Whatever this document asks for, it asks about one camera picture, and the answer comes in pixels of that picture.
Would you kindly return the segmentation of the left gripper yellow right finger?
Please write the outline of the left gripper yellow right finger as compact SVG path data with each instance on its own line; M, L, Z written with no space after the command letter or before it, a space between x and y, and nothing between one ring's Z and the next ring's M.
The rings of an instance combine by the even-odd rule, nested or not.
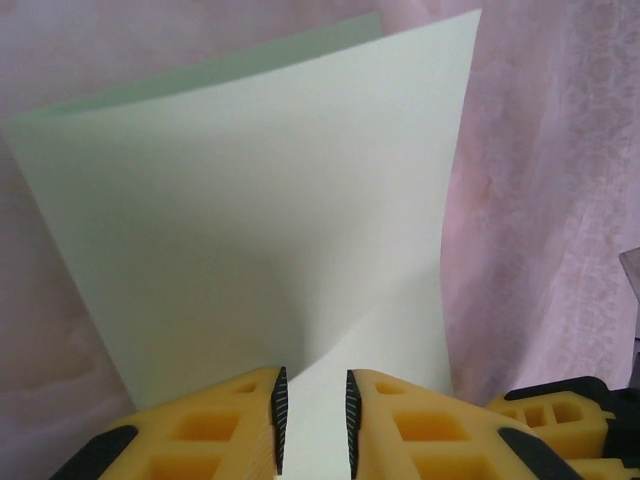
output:
M374 370L345 407L352 480L580 480L516 420Z

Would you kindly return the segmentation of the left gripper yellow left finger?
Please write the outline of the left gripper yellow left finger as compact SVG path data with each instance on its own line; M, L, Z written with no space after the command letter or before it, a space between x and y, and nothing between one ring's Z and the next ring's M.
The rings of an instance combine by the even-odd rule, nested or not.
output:
M276 480L287 419L286 369L257 369L118 420L49 480Z

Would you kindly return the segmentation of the green paper sheet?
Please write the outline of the green paper sheet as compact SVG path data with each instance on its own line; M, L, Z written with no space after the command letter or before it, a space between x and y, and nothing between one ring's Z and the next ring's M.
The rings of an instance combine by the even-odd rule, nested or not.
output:
M444 204L480 12L364 19L12 119L134 404L290 374L283 480L348 480L350 368L451 389Z

